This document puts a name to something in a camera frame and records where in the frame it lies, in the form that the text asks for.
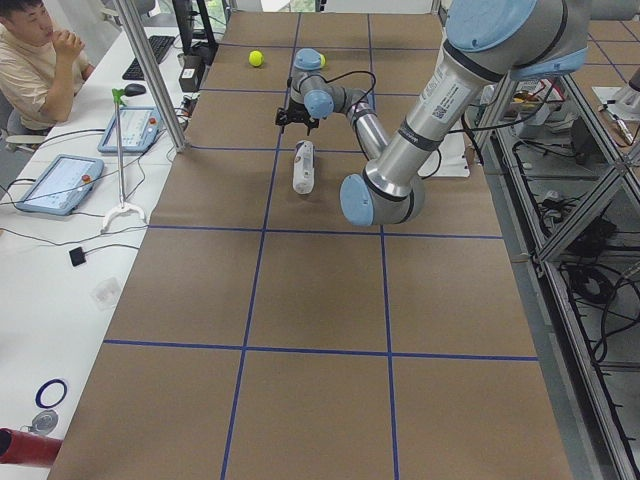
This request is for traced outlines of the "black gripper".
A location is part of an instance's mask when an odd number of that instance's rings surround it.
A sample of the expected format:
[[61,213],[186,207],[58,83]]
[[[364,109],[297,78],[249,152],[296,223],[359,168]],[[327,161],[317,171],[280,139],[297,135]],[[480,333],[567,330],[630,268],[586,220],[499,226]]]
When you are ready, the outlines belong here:
[[319,127],[320,120],[314,119],[305,107],[302,107],[301,109],[297,107],[294,107],[293,109],[284,107],[279,108],[276,112],[275,124],[277,126],[287,126],[292,123],[304,124],[307,128],[306,135],[310,136],[311,132]]

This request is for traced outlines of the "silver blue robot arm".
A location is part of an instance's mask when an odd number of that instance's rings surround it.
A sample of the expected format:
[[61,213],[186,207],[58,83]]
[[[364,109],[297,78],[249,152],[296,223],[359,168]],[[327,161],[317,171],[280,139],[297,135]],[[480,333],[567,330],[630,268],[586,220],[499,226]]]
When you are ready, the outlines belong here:
[[455,1],[445,23],[443,58],[388,138],[364,91],[333,85],[319,53],[299,50],[289,78],[291,98],[275,123],[308,129],[344,114],[368,161],[340,188],[344,217],[356,226],[399,224],[419,214],[425,187],[418,171],[482,89],[505,76],[555,77],[586,59],[589,1]]

